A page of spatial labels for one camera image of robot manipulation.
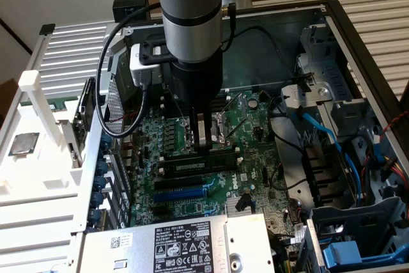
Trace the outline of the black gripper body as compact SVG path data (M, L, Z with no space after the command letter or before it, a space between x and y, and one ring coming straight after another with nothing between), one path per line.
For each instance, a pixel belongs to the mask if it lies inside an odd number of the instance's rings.
M174 93L196 111L204 111L222 86L222 52L198 63L175 61L170 64Z

